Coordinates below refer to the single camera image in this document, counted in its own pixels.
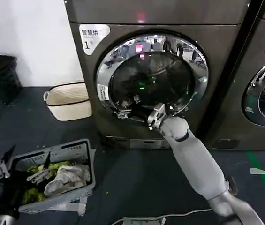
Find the green cloth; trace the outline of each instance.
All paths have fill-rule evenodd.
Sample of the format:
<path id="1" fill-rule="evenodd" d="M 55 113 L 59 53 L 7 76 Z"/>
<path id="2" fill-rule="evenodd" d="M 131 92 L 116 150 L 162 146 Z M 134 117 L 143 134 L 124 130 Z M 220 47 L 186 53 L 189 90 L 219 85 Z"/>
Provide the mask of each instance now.
<path id="1" fill-rule="evenodd" d="M 65 161 L 65 162 L 60 162 L 60 163 L 51 163 L 48 167 L 49 171 L 50 171 L 50 175 L 47 176 L 47 179 L 49 179 L 52 176 L 56 176 L 57 174 L 57 170 L 59 167 L 61 167 L 62 165 L 71 165 L 70 161 Z M 33 165 L 31 167 L 28 168 L 28 172 L 32 172 L 32 173 L 37 173 L 39 171 L 42 171 L 44 168 L 44 165 Z M 35 203 L 35 202 L 41 202 L 42 200 L 45 200 L 47 198 L 46 195 L 44 195 L 44 193 L 39 192 L 38 189 L 36 187 L 29 189 L 25 192 L 23 199 L 22 199 L 22 204 L 29 204 L 29 203 Z"/>
<path id="2" fill-rule="evenodd" d="M 36 187 L 25 191 L 25 194 L 22 199 L 22 204 L 29 204 L 29 203 L 35 203 L 35 202 L 41 202 L 42 200 L 45 200 L 47 198 L 44 193 L 38 192 Z"/>
<path id="3" fill-rule="evenodd" d="M 48 167 L 49 170 L 58 170 L 59 167 L 61 167 L 62 165 L 71 165 L 70 161 L 65 161 L 65 162 L 60 162 L 60 163 L 51 163 Z M 33 165 L 31 167 L 28 168 L 28 172 L 33 172 L 36 173 L 38 171 L 41 171 L 44 168 L 44 165 Z"/>

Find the white woven basket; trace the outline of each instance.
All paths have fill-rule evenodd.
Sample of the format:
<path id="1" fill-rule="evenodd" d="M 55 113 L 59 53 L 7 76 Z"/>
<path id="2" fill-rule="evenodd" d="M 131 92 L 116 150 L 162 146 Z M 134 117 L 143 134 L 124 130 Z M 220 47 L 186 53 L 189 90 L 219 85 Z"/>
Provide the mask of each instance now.
<path id="1" fill-rule="evenodd" d="M 91 116 L 91 104 L 85 83 L 69 83 L 44 93 L 44 101 L 56 119 L 77 120 Z"/>

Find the washing machine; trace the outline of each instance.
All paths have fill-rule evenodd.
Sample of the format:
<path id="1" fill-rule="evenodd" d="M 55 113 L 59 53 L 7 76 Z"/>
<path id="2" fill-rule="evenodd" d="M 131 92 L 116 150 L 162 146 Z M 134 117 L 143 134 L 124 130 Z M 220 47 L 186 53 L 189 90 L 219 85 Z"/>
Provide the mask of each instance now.
<path id="1" fill-rule="evenodd" d="M 265 150 L 265 10 L 205 137 L 210 149 Z"/>
<path id="2" fill-rule="evenodd" d="M 159 102 L 193 131 L 205 112 L 247 0 L 67 0 L 74 42 L 105 143 L 167 148 L 143 114 Z"/>

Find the cable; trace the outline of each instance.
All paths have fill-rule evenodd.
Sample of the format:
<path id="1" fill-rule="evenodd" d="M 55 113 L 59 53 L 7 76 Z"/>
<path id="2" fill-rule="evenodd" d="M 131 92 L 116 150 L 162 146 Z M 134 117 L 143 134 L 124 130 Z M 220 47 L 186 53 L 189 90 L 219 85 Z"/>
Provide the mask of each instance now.
<path id="1" fill-rule="evenodd" d="M 205 210 L 194 210 L 194 211 L 191 211 L 191 212 L 187 212 L 187 213 L 184 213 L 184 214 L 167 214 L 167 215 L 161 215 L 161 216 L 158 216 L 158 217 L 129 217 L 129 218 L 123 218 L 123 219 L 119 219 L 118 221 L 110 224 L 110 225 L 116 225 L 117 223 L 121 222 L 121 221 L 124 221 L 124 220 L 152 220 L 152 221 L 156 221 L 156 220 L 159 220 L 159 219 L 162 219 L 162 218 L 165 218 L 165 217 L 185 217 L 185 216 L 188 216 L 192 213 L 196 213 L 196 212 L 209 212 L 209 211 L 212 211 L 212 209 L 205 209 Z"/>

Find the white robotic arm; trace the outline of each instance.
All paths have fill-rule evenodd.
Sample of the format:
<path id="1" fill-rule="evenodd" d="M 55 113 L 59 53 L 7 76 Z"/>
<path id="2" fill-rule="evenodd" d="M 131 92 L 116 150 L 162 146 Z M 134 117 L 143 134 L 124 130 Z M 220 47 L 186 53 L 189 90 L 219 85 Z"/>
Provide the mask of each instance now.
<path id="1" fill-rule="evenodd" d="M 225 217 L 237 215 L 231 225 L 263 225 L 252 207 L 229 193 L 224 174 L 203 143 L 189 129 L 185 119 L 167 117 L 164 104 L 157 104 L 148 117 L 150 129 L 157 129 L 169 142 L 173 154 L 194 190 L 213 211 Z"/>

